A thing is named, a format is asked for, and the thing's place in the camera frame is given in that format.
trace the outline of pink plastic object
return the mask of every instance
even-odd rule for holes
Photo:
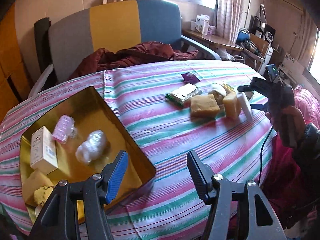
[[[63,115],[60,117],[56,127],[54,128],[52,138],[59,143],[66,143],[68,137],[74,138],[76,136],[75,121],[72,117]]]

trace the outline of sofa armrest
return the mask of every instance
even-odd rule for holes
[[[200,44],[199,42],[196,42],[186,36],[181,35],[182,41],[187,43],[188,45],[191,45],[192,47],[198,49],[200,52],[208,55],[211,59],[221,60],[220,56],[214,52],[212,49],[209,49],[208,47]]]
[[[53,65],[49,65],[46,67],[46,69],[42,72],[41,76],[38,78],[35,85],[32,87],[32,89],[28,95],[28,98],[31,98],[31,97],[37,95],[41,91],[41,89],[43,88],[49,75],[52,73],[52,71],[53,71]]]

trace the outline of barcode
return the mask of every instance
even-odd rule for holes
[[[47,146],[47,153],[49,153],[50,155],[52,155],[53,157],[56,156],[55,152],[53,150],[51,150],[48,146]]]

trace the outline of blue gripper pad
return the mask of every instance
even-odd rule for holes
[[[212,190],[211,177],[214,175],[213,171],[210,166],[201,162],[195,151],[188,152],[187,167],[199,198],[207,204],[209,200],[209,191]]]
[[[128,153],[123,152],[119,162],[116,164],[115,169],[108,181],[108,188],[106,194],[106,202],[110,204],[117,196],[119,187],[121,185],[123,176],[128,167]]]

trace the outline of metal screw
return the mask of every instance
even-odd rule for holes
[[[92,175],[92,178],[93,178],[94,180],[98,180],[98,179],[101,179],[102,176],[101,176],[101,174],[96,173],[96,174],[93,174],[93,175]]]
[[[217,174],[214,174],[214,179],[216,179],[216,180],[222,180],[223,179],[223,176],[221,175],[221,174],[219,174],[219,173],[217,173]]]
[[[59,181],[59,186],[67,185],[67,181],[65,179]]]
[[[248,185],[254,187],[255,185],[257,185],[257,183],[253,180],[249,180]]]

